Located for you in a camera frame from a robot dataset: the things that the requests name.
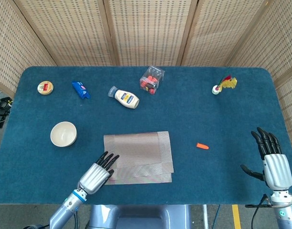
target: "floor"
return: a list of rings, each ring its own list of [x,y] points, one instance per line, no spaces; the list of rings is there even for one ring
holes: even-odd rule
[[[0,143],[3,138],[4,127],[0,129]],[[0,229],[22,229],[28,225],[46,225],[49,218],[60,205],[0,205]],[[208,205],[209,228],[213,227],[214,218],[218,205]],[[245,208],[239,205],[240,225],[242,229],[251,228],[251,219],[255,209]],[[90,215],[90,206],[84,205],[80,208],[78,218],[80,229],[85,229]],[[203,213],[201,205],[191,206],[191,229],[203,229]],[[73,217],[64,227],[65,229],[74,228]],[[216,221],[215,229],[233,229],[233,213],[231,205],[221,205]],[[273,209],[261,208],[254,221],[255,229],[277,229]]]

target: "bottle label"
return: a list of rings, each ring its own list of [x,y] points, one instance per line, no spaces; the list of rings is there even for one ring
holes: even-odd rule
[[[131,103],[133,96],[130,93],[124,93],[121,97],[121,100],[124,100],[126,103]]]

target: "white bowl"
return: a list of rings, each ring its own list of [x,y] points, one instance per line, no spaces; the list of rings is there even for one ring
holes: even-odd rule
[[[70,122],[61,122],[53,127],[51,141],[55,146],[65,147],[71,145],[77,137],[76,127]]]

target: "small orange piece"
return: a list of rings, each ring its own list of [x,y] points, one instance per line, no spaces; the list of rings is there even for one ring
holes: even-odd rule
[[[209,149],[209,147],[207,146],[207,145],[204,145],[204,144],[201,144],[201,143],[197,143],[197,145],[196,145],[198,148],[200,148],[200,149]]]

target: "yellow floor line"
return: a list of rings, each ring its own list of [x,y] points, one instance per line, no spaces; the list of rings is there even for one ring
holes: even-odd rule
[[[240,212],[238,211],[238,205],[232,204],[233,219],[234,219],[234,228],[241,229],[240,227]]]

